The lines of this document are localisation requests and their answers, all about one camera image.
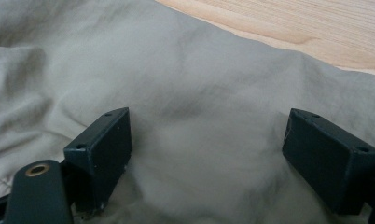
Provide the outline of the beige cloth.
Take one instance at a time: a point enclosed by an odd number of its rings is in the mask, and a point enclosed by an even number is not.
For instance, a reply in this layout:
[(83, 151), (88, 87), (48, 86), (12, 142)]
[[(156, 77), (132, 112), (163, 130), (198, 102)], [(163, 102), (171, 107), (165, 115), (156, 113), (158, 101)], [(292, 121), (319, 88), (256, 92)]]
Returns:
[(375, 147), (375, 76), (239, 38), (153, 0), (0, 0), (0, 197), (126, 107), (132, 158), (87, 224), (366, 224), (282, 153), (311, 111)]

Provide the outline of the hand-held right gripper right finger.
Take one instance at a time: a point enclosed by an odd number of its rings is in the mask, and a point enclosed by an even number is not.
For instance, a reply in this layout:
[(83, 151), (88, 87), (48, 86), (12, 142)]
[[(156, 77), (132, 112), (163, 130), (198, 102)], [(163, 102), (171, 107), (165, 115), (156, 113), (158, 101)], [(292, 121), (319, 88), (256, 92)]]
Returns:
[(368, 203), (375, 214), (375, 147), (319, 115), (293, 108), (282, 151), (332, 212), (357, 215)]

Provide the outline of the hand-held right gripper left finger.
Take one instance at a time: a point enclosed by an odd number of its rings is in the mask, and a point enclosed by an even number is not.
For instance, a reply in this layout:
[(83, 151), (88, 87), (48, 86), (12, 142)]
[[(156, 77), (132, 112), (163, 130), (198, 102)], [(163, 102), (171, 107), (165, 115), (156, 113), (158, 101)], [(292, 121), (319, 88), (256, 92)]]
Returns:
[(79, 213), (107, 206), (132, 154), (129, 108), (106, 112), (63, 149), (72, 175), (70, 194)]

